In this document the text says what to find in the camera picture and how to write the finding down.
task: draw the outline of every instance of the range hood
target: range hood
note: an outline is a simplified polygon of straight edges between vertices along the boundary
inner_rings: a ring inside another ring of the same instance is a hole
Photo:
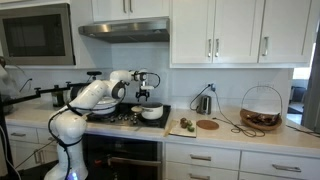
[[[81,26],[79,33],[109,43],[169,42],[169,18],[108,21]]]

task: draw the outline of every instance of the basket handle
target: basket handle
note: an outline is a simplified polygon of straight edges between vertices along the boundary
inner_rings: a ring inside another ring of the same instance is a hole
[[[255,88],[259,88],[259,87],[266,87],[266,88],[269,88],[269,89],[272,89],[273,91],[275,91],[278,95],[279,95],[279,98],[280,98],[280,105],[281,105],[281,111],[280,111],[280,115],[282,115],[282,97],[280,95],[280,93],[274,89],[273,87],[270,87],[270,86],[254,86],[254,87],[251,87],[250,89],[247,90],[247,92],[244,94],[243,98],[242,98],[242,101],[241,101],[241,109],[243,109],[243,101],[244,101],[244,98],[246,97],[246,95],[252,90],[252,89],[255,89]]]

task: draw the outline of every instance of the kettle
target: kettle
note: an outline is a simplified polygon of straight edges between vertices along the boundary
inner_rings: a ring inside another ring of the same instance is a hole
[[[211,97],[210,96],[202,96],[200,100],[200,104],[197,107],[197,113],[199,114],[211,114]]]

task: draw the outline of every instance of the microwave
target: microwave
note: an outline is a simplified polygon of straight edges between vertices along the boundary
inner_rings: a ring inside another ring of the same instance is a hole
[[[75,65],[70,5],[0,10],[0,42],[9,65]]]

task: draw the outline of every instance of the oven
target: oven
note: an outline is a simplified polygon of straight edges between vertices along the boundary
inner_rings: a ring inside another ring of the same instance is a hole
[[[88,179],[162,179],[162,142],[85,134],[83,153]]]
[[[0,41],[7,64],[75,64],[67,3],[0,10]]]

